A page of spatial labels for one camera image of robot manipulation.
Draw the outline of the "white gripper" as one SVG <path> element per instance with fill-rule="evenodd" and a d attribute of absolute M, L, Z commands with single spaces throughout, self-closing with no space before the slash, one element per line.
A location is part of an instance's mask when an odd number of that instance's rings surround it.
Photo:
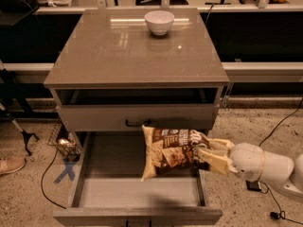
<path fill-rule="evenodd" d="M 236 175 L 248 182 L 257 181 L 264 167 L 264 150 L 259 146 L 240 143 L 235 146 L 227 139 L 209 139 L 209 152 L 197 150 L 200 160 L 209 164 L 209 170 L 224 176 L 228 175 L 232 160 L 232 167 Z"/>

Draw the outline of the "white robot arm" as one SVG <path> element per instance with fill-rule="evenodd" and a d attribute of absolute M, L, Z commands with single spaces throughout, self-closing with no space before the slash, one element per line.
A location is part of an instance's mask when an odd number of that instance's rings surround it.
<path fill-rule="evenodd" d="M 303 201 L 302 155 L 295 160 L 249 143 L 207 138 L 196 146 L 197 158 L 206 169 L 224 176 L 230 173 L 247 182 L 263 182 L 291 200 Z"/>

